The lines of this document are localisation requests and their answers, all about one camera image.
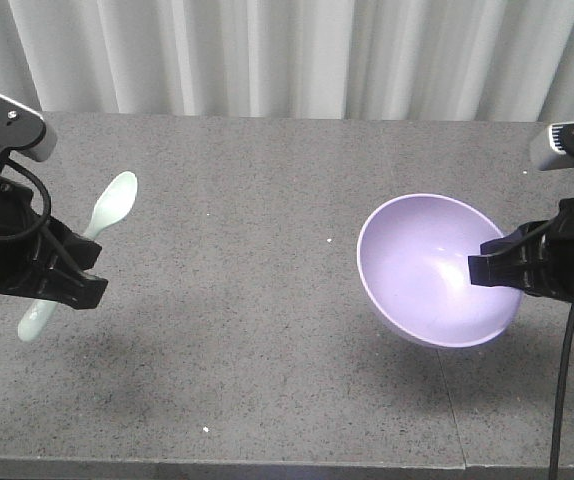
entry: granite tabletop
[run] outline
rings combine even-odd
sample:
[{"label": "granite tabletop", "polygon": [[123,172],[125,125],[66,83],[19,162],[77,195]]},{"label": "granite tabletop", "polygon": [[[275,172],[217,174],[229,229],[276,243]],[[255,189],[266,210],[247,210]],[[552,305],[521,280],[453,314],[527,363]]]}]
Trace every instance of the granite tabletop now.
[{"label": "granite tabletop", "polygon": [[[557,213],[543,125],[48,113],[21,160],[84,230],[124,170],[95,310],[21,342],[1,297],[0,478],[545,478],[568,305],[525,297],[498,339],[435,350],[371,313],[356,269],[381,203],[429,192],[505,232]],[[574,351],[561,478],[574,478]]]}]

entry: white curtain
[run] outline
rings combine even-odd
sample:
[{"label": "white curtain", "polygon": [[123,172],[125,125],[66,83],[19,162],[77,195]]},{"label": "white curtain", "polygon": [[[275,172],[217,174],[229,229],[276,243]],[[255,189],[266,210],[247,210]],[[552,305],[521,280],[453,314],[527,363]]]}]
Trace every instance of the white curtain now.
[{"label": "white curtain", "polygon": [[0,0],[0,92],[64,111],[574,119],[574,0]]}]

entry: bowl rim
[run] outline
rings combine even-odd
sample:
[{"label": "bowl rim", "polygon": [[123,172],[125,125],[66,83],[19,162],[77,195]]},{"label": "bowl rim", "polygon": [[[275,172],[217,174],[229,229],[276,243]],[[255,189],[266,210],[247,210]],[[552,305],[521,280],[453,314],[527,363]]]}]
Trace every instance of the bowl rim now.
[{"label": "bowl rim", "polygon": [[[494,222],[492,222],[486,215],[484,215],[480,211],[476,210],[471,205],[468,205],[465,202],[462,202],[462,201],[457,200],[457,199],[452,198],[452,197],[448,197],[446,195],[440,195],[437,193],[410,193],[410,194],[401,195],[399,197],[395,197],[395,198],[392,198],[391,200],[386,201],[385,203],[381,204],[378,208],[376,208],[371,213],[371,215],[369,215],[369,217],[367,217],[367,220],[365,220],[365,223],[363,223],[363,226],[360,229],[360,234],[358,235],[358,242],[356,243],[356,264],[358,266],[358,273],[360,274],[360,281],[362,282],[363,289],[365,290],[365,292],[369,296],[369,299],[371,300],[372,305],[374,305],[377,308],[380,315],[384,319],[387,320],[388,326],[393,327],[393,328],[403,332],[404,335],[406,335],[412,339],[415,339],[418,343],[421,343],[423,345],[428,345],[428,346],[433,346],[433,347],[464,348],[464,347],[472,347],[472,346],[480,345],[482,343],[488,342],[489,340],[492,340],[493,338],[500,335],[503,331],[505,331],[505,329],[507,328],[508,325],[505,325],[503,328],[499,328],[497,331],[494,331],[494,332],[486,335],[483,338],[469,341],[469,342],[434,342],[434,341],[430,341],[428,339],[419,337],[417,334],[411,332],[408,328],[405,328],[404,326],[402,326],[395,319],[391,318],[391,316],[388,315],[386,313],[385,309],[381,306],[380,302],[378,302],[378,300],[376,300],[376,298],[374,297],[371,289],[369,288],[369,286],[367,284],[367,280],[365,279],[365,274],[363,272],[362,261],[361,261],[362,260],[361,259],[361,247],[363,244],[363,238],[364,238],[365,232],[367,231],[367,228],[369,228],[369,225],[371,224],[373,219],[382,210],[384,210],[385,208],[389,207],[390,205],[392,205],[394,203],[398,203],[398,202],[403,201],[403,200],[409,200],[412,198],[435,198],[435,199],[440,199],[440,200],[447,200],[449,202],[452,202],[452,203],[455,203],[455,204],[460,205],[462,207],[465,207],[467,210],[475,213],[478,217],[480,217],[482,220],[484,220],[489,226],[491,226],[493,228],[493,230],[496,232],[496,234],[498,235],[498,238],[503,237],[502,230],[500,230],[500,228],[498,228],[498,226]],[[517,289],[515,289],[515,290],[516,290],[516,292],[518,292],[518,298],[516,301],[516,305],[514,306],[514,314],[512,315],[511,318],[515,317],[516,312],[518,311],[518,308],[520,307],[520,303],[521,303],[522,297],[523,297],[522,292],[520,290],[517,290]]]}]

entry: purple bowl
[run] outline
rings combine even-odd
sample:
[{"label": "purple bowl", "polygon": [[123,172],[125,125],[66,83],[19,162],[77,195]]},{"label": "purple bowl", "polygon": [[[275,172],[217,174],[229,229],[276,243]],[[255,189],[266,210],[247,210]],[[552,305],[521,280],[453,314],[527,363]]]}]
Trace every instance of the purple bowl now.
[{"label": "purple bowl", "polygon": [[469,347],[511,323],[522,292],[469,281],[467,257],[502,237],[483,214],[453,198],[414,194],[372,213],[358,237],[360,278],[396,334],[427,346]]}]

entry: spoon handle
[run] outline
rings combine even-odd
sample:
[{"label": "spoon handle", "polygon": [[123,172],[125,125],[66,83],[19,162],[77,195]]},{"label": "spoon handle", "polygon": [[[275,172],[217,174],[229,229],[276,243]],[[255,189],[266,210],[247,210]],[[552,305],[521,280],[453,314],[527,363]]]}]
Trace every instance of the spoon handle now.
[{"label": "spoon handle", "polygon": [[57,305],[58,303],[49,300],[34,300],[18,322],[18,338],[23,342],[35,340]]}]

